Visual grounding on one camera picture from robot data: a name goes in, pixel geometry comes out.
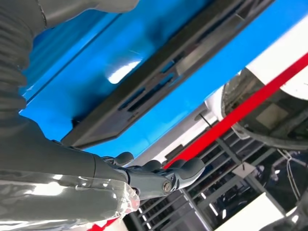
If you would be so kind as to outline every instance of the metal grate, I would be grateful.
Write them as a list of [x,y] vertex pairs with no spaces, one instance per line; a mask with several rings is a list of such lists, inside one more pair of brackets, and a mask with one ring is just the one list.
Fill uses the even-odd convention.
[[[230,150],[238,159],[230,154]],[[230,209],[223,218],[225,208],[233,208],[233,201],[226,201],[226,198],[241,193],[248,203],[265,191],[260,184],[256,186],[258,181],[253,176],[242,179],[232,173],[241,164],[239,159],[257,166],[273,152],[275,149],[254,139],[240,140],[230,129],[220,141],[215,141],[199,155],[206,168],[196,182],[168,197],[143,201],[140,210],[133,216],[137,217],[144,231],[215,229],[237,211]]]

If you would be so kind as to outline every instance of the metal frame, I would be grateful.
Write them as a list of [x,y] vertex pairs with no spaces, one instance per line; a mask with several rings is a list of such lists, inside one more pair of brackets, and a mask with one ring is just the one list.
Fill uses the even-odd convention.
[[[87,148],[119,136],[211,59],[272,2],[214,1],[134,71],[62,142]],[[170,63],[173,65],[164,70]]]
[[[251,188],[253,188],[254,191],[256,191],[257,194],[261,194],[261,193],[266,193],[266,196],[270,199],[273,204],[275,204],[278,209],[279,209],[282,214],[285,214],[285,211],[279,204],[277,203],[273,196],[271,196],[270,193],[268,193],[266,189],[264,189],[262,185],[260,185],[257,179],[255,179],[254,176],[251,174],[248,175],[248,177],[242,179],[239,176],[233,176],[230,180],[228,180],[226,183],[220,186],[218,189],[216,189],[214,192],[212,194],[208,195],[206,199],[196,203],[195,201],[196,198],[199,197],[201,195],[201,193],[205,191],[206,189],[209,189],[212,187],[213,185],[220,181],[221,179],[224,179],[226,176],[229,175],[233,175],[232,171],[239,165],[242,164],[242,161],[246,161],[248,158],[253,156],[256,152],[260,150],[260,148],[264,148],[264,144],[263,143],[259,143],[257,141],[250,139],[250,140],[245,140],[242,141],[242,144],[240,146],[238,146],[236,148],[236,150],[233,150],[235,146],[231,147],[232,144],[235,145],[237,142],[236,142],[237,139],[236,135],[235,132],[232,129],[229,131],[225,133],[223,135],[221,138],[217,139],[217,141],[212,143],[211,146],[207,147],[205,150],[204,150],[202,153],[200,153],[199,156],[202,156],[203,159],[205,159],[208,156],[211,156],[213,151],[217,148],[221,148],[222,150],[220,152],[215,152],[216,155],[212,158],[208,158],[209,161],[205,162],[206,165],[209,165],[211,163],[213,163],[212,159],[215,158],[217,159],[216,156],[221,156],[221,152],[223,154],[226,154],[227,156],[225,158],[225,160],[221,161],[220,164],[218,164],[217,167],[214,169],[211,170],[211,172],[206,174],[205,176],[203,176],[198,181],[196,181],[195,184],[189,186],[186,189],[182,189],[180,190],[180,195],[177,195],[177,197],[171,199],[170,195],[168,197],[163,197],[163,198],[159,198],[156,200],[153,200],[151,205],[147,205],[147,203],[149,200],[147,201],[143,201],[141,202],[140,208],[143,208],[143,213],[138,213],[135,214],[134,216],[137,217],[137,220],[139,221],[138,226],[141,225],[143,227],[145,230],[150,230],[150,231],[154,231],[157,230],[157,228],[162,228],[160,227],[162,224],[164,222],[168,221],[168,219],[177,214],[180,209],[183,209],[183,207],[186,205],[190,205],[191,209],[186,210],[186,215],[188,215],[192,212],[195,212],[199,219],[199,221],[204,226],[204,230],[206,231],[212,231],[214,227],[211,226],[211,221],[206,213],[204,211],[205,208],[209,206],[210,203],[214,202],[219,197],[222,196],[223,194],[229,191],[229,189],[233,188],[236,184],[242,181],[242,182],[246,182],[247,184],[250,185]],[[238,154],[240,153],[241,151],[245,151],[245,150],[249,150],[249,153],[247,153],[245,157],[243,160],[241,160],[239,158]],[[267,157],[273,154],[276,152],[276,149],[274,148],[267,148],[266,151],[264,153],[260,155],[258,158],[257,158],[254,161],[252,161],[251,164],[253,166],[257,166],[260,164],[260,162],[266,159]],[[234,162],[234,164],[232,164],[231,167],[226,166],[227,162]],[[217,172],[219,169],[224,169],[223,173],[220,173],[218,175],[218,177],[216,177],[213,180],[209,181],[207,183],[205,187],[202,188],[199,192],[194,195],[191,195],[190,193],[192,190],[197,185],[201,184],[202,182],[204,182],[205,180],[206,181],[208,177],[212,176],[214,173]],[[150,211],[152,211],[155,209],[156,206],[159,205],[164,200],[167,200],[165,202],[165,205],[160,207],[159,209],[156,209],[154,213],[150,213]],[[153,226],[151,227],[151,229],[147,229],[146,224],[149,222],[153,222],[155,218],[157,216],[162,214],[162,212],[165,212],[166,209],[173,207],[174,205],[179,205],[177,206],[176,209],[173,210],[172,212],[170,212],[167,215],[165,215],[163,219],[159,221],[158,223],[154,223]],[[176,220],[173,220],[172,224],[168,225],[164,227],[164,230],[166,231],[172,231],[174,230],[177,226],[181,224],[182,222],[185,221],[186,219],[186,216],[180,216],[180,218],[177,218]],[[143,216],[146,216],[147,219],[146,221],[141,221],[140,219]]]

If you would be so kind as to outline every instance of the red bar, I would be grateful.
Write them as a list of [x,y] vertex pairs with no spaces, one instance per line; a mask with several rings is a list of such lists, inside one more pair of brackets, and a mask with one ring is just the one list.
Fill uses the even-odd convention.
[[285,84],[288,80],[291,79],[298,72],[303,70],[308,65],[308,53],[303,55],[300,59],[296,61],[280,75],[272,80],[269,84],[260,89],[259,91],[250,96],[246,101],[242,103],[237,108],[234,109],[220,123],[216,124],[211,130],[203,134],[196,141],[192,143],[191,145],[186,147],[182,151],[180,155],[171,160],[167,164],[165,168],[168,168],[173,162],[177,160],[189,160],[196,157],[199,153],[202,152],[205,148],[215,141],[217,138],[223,135],[223,133],[228,131],[230,127],[237,123],[248,114],[252,112],[254,108],[260,106],[264,100],[270,97],[277,90],[279,90],[282,85]]

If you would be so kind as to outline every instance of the blue panel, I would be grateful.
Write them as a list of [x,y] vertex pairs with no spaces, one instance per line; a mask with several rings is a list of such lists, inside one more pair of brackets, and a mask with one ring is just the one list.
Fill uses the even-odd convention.
[[[128,67],[129,64],[143,62],[207,2],[206,0],[142,0],[136,10],[131,13],[123,15],[101,13],[100,18],[97,18],[95,26],[91,24],[91,26],[88,30],[81,28],[84,30],[87,39],[82,40],[79,36],[79,40],[71,42],[72,46],[69,44],[66,46],[67,52],[63,52],[65,49],[60,49],[62,53],[57,50],[51,53],[52,50],[50,50],[50,55],[58,52],[58,57],[51,58],[48,61],[54,64],[52,68],[48,69],[48,67],[51,65],[47,62],[48,65],[46,64],[45,69],[39,68],[42,73],[39,71],[35,73],[35,66],[27,71],[32,84],[23,92],[29,100],[35,95],[42,85],[54,77],[55,73],[61,70],[64,64],[86,46],[86,49],[66,65],[53,81],[36,95],[22,114],[39,122],[47,137],[60,140],[72,129],[70,121],[72,118],[86,115],[115,89],[117,85],[108,80],[112,76],[112,73],[121,67]],[[112,156],[123,151],[131,151],[135,156],[139,155],[307,12],[308,2],[306,0],[277,0],[210,62],[121,137],[92,147],[88,151]],[[81,15],[74,20],[77,21],[81,17],[85,16]],[[65,27],[73,21],[61,26]],[[100,30],[98,30],[98,24],[102,26]],[[60,33],[54,33],[54,31],[44,40],[39,41],[36,49],[42,46],[48,38],[61,37],[57,42],[60,46],[66,41]]]

